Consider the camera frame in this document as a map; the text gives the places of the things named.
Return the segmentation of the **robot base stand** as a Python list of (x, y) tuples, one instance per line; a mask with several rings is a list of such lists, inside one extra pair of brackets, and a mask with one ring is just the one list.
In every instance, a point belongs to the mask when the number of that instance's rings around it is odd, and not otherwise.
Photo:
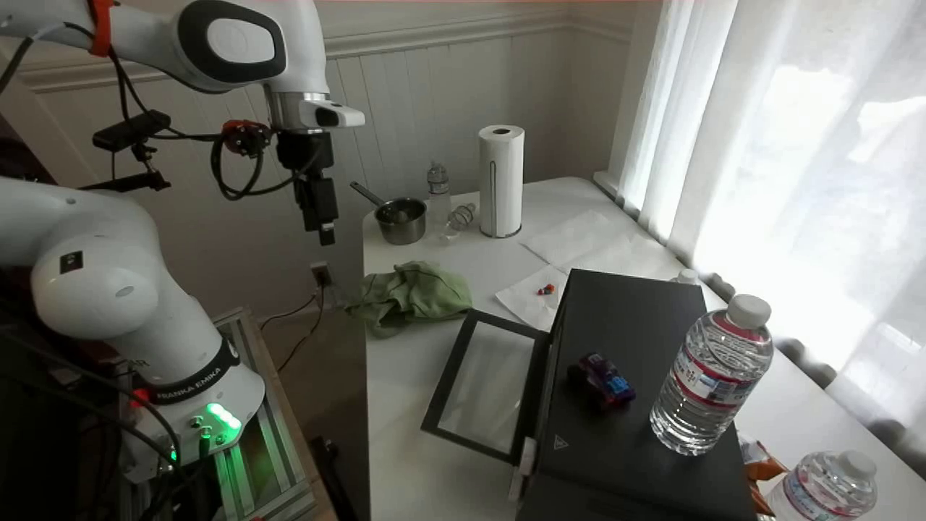
[(241, 444), (196, 463), (155, 521), (339, 521), (255, 316), (232, 311), (218, 326), (265, 396)]

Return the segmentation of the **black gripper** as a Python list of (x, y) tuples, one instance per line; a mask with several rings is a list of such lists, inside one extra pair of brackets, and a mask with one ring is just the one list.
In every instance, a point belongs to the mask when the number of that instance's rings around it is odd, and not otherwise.
[(336, 243), (336, 185), (326, 176), (333, 164), (333, 146), (326, 133), (277, 137), (277, 163), (291, 173), (296, 203), (306, 231), (318, 231), (320, 247)]

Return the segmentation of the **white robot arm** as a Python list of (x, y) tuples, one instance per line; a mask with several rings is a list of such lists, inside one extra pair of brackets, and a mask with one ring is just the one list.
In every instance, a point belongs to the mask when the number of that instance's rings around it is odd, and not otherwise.
[[(164, 17), (112, 0), (0, 0), (21, 41), (116, 52), (199, 93), (257, 85), (303, 228), (339, 219), (329, 133), (365, 117), (329, 99), (312, 0), (187, 0)], [(234, 447), (263, 403), (263, 379), (168, 273), (151, 215), (124, 195), (0, 180), (0, 264), (31, 273), (37, 318), (103, 342), (140, 376), (124, 425), (124, 478), (147, 484)]]

